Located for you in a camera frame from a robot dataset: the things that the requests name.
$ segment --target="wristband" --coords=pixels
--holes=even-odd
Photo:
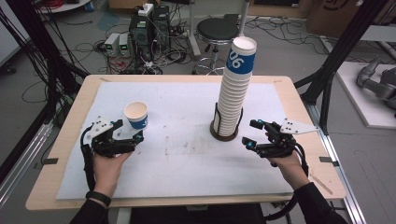
[[[96,199],[102,203],[104,203],[107,207],[110,205],[111,203],[111,199],[109,197],[107,197],[105,194],[103,193],[99,193],[96,191],[88,191],[87,194],[85,195],[86,199]]]

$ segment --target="stool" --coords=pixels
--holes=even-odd
[[[233,42],[233,39],[238,35],[238,28],[236,23],[232,23],[225,19],[211,18],[201,21],[197,25],[197,36],[206,42],[208,46],[205,52],[208,52],[210,46],[213,45],[212,57],[201,59],[193,68],[192,73],[195,75],[222,75],[219,70],[223,70],[224,66],[216,67],[216,63],[221,61],[224,65],[225,62],[218,58],[219,45],[227,45]]]

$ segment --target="wooden table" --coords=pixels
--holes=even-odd
[[[91,75],[86,77],[76,101],[62,127],[49,158],[58,158],[56,164],[45,165],[26,202],[29,210],[53,210],[80,208],[84,200],[57,200],[56,195],[64,176],[65,166],[73,145],[79,138],[81,124],[89,112],[97,90],[102,82],[196,82],[220,83],[221,77],[201,76],[113,76]],[[298,92],[288,77],[254,76],[252,83],[274,84],[288,119],[312,124]],[[328,157],[317,133],[295,135],[298,143],[304,146],[306,160],[310,167],[311,181],[326,199],[342,199],[346,196],[344,187],[332,163],[320,162],[319,157]],[[134,207],[154,205],[189,205],[219,203],[261,203],[288,200],[282,195],[234,195],[221,197],[180,197],[180,198],[142,198],[115,199],[111,207]]]

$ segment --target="black sleeve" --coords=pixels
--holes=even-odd
[[[297,197],[307,224],[347,224],[340,215],[330,208],[314,183],[295,190],[294,195]]]
[[[87,200],[73,217],[70,224],[98,224],[102,223],[106,209],[93,200]]]

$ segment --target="blue cup label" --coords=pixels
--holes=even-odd
[[[253,71],[254,58],[256,53],[252,55],[239,55],[232,49],[227,59],[227,68],[238,75],[248,74]]]
[[[131,125],[134,129],[137,129],[137,130],[144,129],[148,125],[148,116],[146,116],[144,119],[142,119],[140,121],[130,121],[129,120],[129,122],[131,123]]]

